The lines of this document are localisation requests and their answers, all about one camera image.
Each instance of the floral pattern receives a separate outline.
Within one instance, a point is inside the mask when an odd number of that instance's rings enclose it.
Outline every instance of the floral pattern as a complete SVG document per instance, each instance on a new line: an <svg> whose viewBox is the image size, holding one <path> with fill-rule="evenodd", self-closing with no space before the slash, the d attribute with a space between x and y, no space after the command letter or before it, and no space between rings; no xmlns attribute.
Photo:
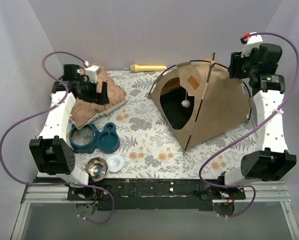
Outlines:
<svg viewBox="0 0 299 240"><path fill-rule="evenodd" d="M113 155L121 155L124 166L119 172L109 172L107 178L197 179L200 167L212 154L253 129L252 122L241 124L183 152L158 107L147 98L160 72L109 73L115 84L126 91L129 100L120 108L93 122L100 131L106 123L113 122L120 137L120 147ZM81 131L75 138L85 144L92 136L89 132ZM215 157L203 169L203 177L215 179L222 172L238 167L242 157L254 151L254 148L254 137L246 138ZM92 154L76 154L75 157L76 163L83 169L91 158L107 159L110 155L95 149Z"/></svg>

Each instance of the cardboard tent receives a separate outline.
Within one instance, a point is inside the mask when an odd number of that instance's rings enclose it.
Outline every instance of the cardboard tent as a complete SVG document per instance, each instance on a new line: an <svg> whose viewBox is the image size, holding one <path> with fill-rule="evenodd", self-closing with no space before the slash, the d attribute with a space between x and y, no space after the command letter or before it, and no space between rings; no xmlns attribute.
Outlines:
<svg viewBox="0 0 299 240"><path fill-rule="evenodd" d="M156 103L185 151L248 123L253 99L244 93L242 80L230 79L227 67L216 61L215 53L209 59L173 67L176 69L158 76L148 97ZM181 105L186 96L189 108Z"/></svg>

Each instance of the gray wall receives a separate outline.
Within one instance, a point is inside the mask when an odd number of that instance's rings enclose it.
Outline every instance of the gray wall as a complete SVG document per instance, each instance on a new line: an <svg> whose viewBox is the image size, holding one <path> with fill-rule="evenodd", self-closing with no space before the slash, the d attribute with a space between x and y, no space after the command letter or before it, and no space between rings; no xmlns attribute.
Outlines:
<svg viewBox="0 0 299 240"><path fill-rule="evenodd" d="M0 0L0 139L14 122L49 106L52 81L43 73L41 59L51 51L29 2ZM57 57L48 66L52 73L62 73ZM5 141L7 166L24 181L31 181L37 171L28 146L35 137L34 127L44 121L43 116L23 123ZM11 237L24 188L0 164L0 240Z"/></svg>
<svg viewBox="0 0 299 240"><path fill-rule="evenodd" d="M264 31L282 0L29 0L55 50L110 70L171 66L213 51L223 63L239 37ZM63 63L67 58L60 57Z"/></svg>
<svg viewBox="0 0 299 240"><path fill-rule="evenodd" d="M290 38L299 50L299 1L283 0L266 30L275 31ZM283 47L283 55L279 62L277 73L285 76L289 90L294 80L295 54L282 41L274 37L266 39L273 43L281 44ZM297 165L284 177L284 181L291 197L291 206L299 226L299 83L294 95L283 110L284 134L288 149L290 153L297 155Z"/></svg>

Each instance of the blue pet bowl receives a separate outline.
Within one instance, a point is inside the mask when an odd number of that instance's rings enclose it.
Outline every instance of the blue pet bowl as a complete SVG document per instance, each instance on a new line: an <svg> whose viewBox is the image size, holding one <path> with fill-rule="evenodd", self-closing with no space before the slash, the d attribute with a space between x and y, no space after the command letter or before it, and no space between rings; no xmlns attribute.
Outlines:
<svg viewBox="0 0 299 240"><path fill-rule="evenodd" d="M91 154L95 149L99 149L102 153L112 154L117 151L121 145L120 137L116 132L116 126L112 122L108 122L102 132L95 127L93 123L86 125L93 131L92 139L85 145L77 145L73 142L72 136L78 130L75 125L69 133L69 141L76 154Z"/></svg>

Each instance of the metal bowl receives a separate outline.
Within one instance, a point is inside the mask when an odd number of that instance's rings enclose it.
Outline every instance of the metal bowl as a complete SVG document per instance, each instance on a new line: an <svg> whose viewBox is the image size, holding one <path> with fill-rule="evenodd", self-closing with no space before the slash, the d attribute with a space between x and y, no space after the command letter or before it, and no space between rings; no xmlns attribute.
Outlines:
<svg viewBox="0 0 299 240"><path fill-rule="evenodd" d="M92 158L84 167L84 172L88 173L94 182L104 179L108 171L108 163L101 157Z"/></svg>

